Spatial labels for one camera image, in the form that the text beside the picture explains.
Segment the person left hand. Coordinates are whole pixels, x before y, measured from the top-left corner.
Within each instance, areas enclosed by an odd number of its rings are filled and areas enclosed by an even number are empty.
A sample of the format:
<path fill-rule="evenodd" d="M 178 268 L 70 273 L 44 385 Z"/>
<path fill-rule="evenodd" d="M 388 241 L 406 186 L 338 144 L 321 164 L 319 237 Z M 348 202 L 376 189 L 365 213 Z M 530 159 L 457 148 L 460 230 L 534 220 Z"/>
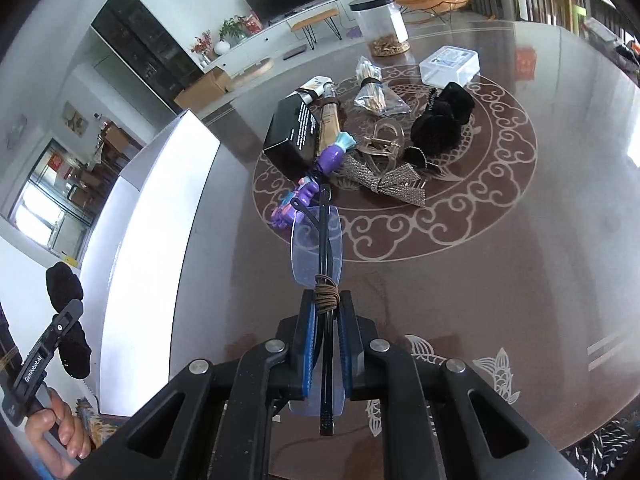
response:
<path fill-rule="evenodd" d="M 93 450 L 90 434 L 53 388 L 47 388 L 49 406 L 30 415 L 25 434 L 55 479 L 66 479 Z"/>

